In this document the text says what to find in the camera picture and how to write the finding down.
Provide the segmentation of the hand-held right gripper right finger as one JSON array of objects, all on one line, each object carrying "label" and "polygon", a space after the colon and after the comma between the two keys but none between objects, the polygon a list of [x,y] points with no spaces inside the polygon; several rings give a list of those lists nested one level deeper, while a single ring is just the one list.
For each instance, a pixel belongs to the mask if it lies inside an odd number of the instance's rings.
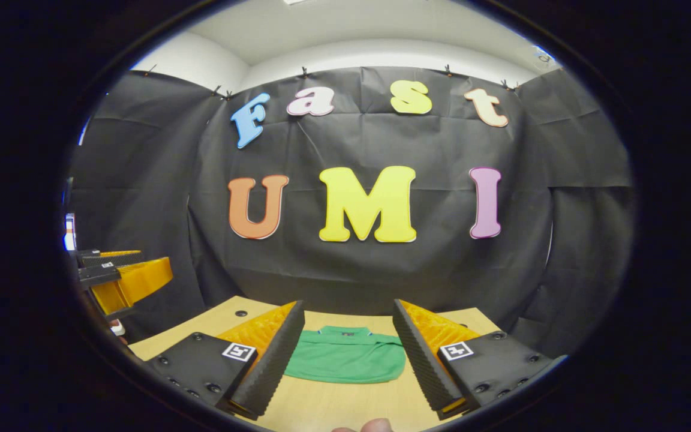
[{"label": "hand-held right gripper right finger", "polygon": [[440,420],[520,394],[564,363],[502,330],[475,332],[401,299],[392,322],[431,410]]}]

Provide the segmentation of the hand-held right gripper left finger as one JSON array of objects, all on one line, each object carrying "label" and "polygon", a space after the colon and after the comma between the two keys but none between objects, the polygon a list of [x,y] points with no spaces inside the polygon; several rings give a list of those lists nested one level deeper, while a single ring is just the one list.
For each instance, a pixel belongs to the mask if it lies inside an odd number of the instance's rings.
[{"label": "hand-held right gripper left finger", "polygon": [[146,360],[161,381],[201,404],[257,420],[265,415],[304,330],[293,301],[220,335],[192,332]]}]

